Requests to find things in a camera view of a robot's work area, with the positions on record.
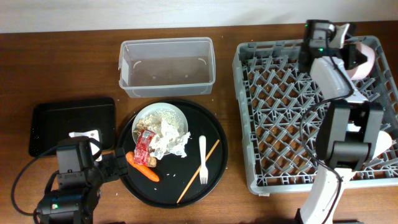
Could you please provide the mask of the pink bowl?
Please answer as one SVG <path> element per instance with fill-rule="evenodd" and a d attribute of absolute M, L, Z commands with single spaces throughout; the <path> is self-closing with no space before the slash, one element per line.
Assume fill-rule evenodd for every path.
<path fill-rule="evenodd" d="M 374 66 L 376 53 L 372 48 L 363 44 L 362 42 L 356 42 L 355 46 L 360 53 L 366 56 L 367 59 L 364 63 L 359 64 L 356 68 L 347 70 L 347 73 L 352 80 L 362 80 L 371 72 Z"/>

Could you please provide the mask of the red snack wrapper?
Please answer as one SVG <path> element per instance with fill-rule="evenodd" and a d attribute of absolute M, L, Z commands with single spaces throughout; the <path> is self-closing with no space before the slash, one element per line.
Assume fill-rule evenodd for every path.
<path fill-rule="evenodd" d="M 150 144 L 152 142 L 155 133 L 149 130 L 144 130 L 139 135 L 136 148 L 134 150 L 134 163 L 146 166 L 147 158 L 150 156 Z"/>

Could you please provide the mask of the orange carrot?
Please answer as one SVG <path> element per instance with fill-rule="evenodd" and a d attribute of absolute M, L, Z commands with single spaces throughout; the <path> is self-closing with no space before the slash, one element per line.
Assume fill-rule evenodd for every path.
<path fill-rule="evenodd" d="M 133 168 L 138 170 L 141 174 L 146 176 L 149 180 L 151 180 L 153 182 L 160 181 L 159 176 L 155 172 L 153 172 L 150 168 L 148 168 L 147 166 L 144 166 L 144 165 L 139 165 L 139 164 L 134 163 L 134 153 L 132 151 L 130 151 L 126 154 L 126 160 L 128 161 L 128 163 L 131 166 L 133 166 Z"/>

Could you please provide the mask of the brown walnut cookie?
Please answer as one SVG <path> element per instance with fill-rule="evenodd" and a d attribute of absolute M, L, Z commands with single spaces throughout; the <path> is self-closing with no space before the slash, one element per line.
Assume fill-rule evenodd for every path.
<path fill-rule="evenodd" d="M 146 166 L 147 167 L 156 167 L 157 165 L 157 159 L 155 157 L 148 157 Z"/>

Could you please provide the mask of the white napkin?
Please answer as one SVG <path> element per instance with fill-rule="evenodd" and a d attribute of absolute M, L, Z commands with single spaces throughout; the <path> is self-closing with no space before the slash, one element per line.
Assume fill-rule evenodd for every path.
<path fill-rule="evenodd" d="M 187 157 L 185 145 L 189 139 L 190 132 L 180 133 L 175 126 L 162 119 L 160 133 L 156 133 L 149 144 L 150 156 L 161 160 L 169 152 L 182 158 Z"/>

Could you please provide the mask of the rice and food scraps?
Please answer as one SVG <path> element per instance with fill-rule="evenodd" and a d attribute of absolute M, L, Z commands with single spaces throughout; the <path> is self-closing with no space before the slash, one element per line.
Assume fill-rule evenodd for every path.
<path fill-rule="evenodd" d="M 183 131 L 183 121 L 178 114 L 172 110 L 155 110 L 137 119 L 137 123 L 132 125 L 132 133 L 139 136 L 144 130 L 161 134 L 162 121 L 173 126 L 179 132 Z"/>

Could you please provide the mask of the grey plate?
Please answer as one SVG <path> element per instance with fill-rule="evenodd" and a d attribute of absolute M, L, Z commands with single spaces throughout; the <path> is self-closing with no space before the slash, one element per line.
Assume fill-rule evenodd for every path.
<path fill-rule="evenodd" d="M 180 109 L 170 103 L 154 103 L 133 119 L 132 137 L 138 154 L 161 160 L 168 154 L 186 157 L 185 145 L 190 132 Z"/>

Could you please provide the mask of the white plastic fork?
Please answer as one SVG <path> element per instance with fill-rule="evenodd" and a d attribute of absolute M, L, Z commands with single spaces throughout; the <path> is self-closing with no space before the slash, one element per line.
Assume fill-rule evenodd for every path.
<path fill-rule="evenodd" d="M 207 184 L 208 182 L 208 169 L 206 167 L 206 137 L 204 135 L 199 137 L 200 160 L 201 167 L 199 171 L 200 183 Z"/>

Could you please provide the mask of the white cup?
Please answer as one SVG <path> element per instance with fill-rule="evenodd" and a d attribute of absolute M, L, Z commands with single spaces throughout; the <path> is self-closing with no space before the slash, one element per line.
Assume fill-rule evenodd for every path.
<path fill-rule="evenodd" d="M 385 131 L 379 131 L 376 147 L 373 154 L 373 159 L 378 157 L 380 154 L 388 150 L 392 146 L 392 138 Z"/>

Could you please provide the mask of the wooden chopstick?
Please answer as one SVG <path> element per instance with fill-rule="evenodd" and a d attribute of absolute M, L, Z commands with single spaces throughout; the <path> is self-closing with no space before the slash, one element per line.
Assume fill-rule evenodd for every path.
<path fill-rule="evenodd" d="M 219 144 L 220 140 L 217 139 L 216 142 L 214 143 L 214 145 L 212 146 L 212 148 L 210 149 L 209 153 L 206 154 L 206 161 L 208 160 L 208 158 L 212 155 L 213 151 L 215 150 L 215 148 L 217 147 L 217 145 Z M 193 181 L 196 179 L 196 177 L 199 175 L 199 171 L 200 171 L 200 167 L 201 167 L 201 163 L 200 166 L 198 167 L 198 169 L 195 171 L 194 175 L 192 176 L 192 178 L 189 180 L 188 184 L 186 185 L 186 187 L 184 188 L 183 192 L 181 193 L 181 195 L 179 196 L 178 200 L 177 200 L 177 204 L 180 203 L 181 199 L 185 196 L 185 194 L 187 193 L 187 190 L 190 188 L 190 186 L 192 185 Z"/>

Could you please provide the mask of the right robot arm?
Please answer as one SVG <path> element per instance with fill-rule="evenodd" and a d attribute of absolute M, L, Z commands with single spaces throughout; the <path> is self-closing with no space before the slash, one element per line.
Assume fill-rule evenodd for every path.
<path fill-rule="evenodd" d="M 376 53 L 355 42 L 352 23 L 336 25 L 328 20 L 306 22 L 298 63 L 300 72 L 310 75 L 323 94 L 323 101 L 304 112 L 300 131 L 310 112 L 328 105 L 318 130 L 315 152 L 309 156 L 318 170 L 308 199 L 297 210 L 297 223 L 332 223 L 346 184 L 362 166 L 389 149 L 392 138 L 381 131 L 384 108 L 370 102 L 354 85 L 366 78 L 375 63 Z"/>

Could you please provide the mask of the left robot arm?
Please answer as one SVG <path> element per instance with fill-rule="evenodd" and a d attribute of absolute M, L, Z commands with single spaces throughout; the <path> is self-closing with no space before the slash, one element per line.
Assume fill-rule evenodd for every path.
<path fill-rule="evenodd" d="M 101 143 L 86 136 L 60 141 L 55 150 L 58 171 L 47 182 L 44 197 L 34 210 L 36 223 L 93 223 L 93 212 L 101 198 L 100 188 L 127 175 L 124 154 L 101 152 L 91 145 Z"/>

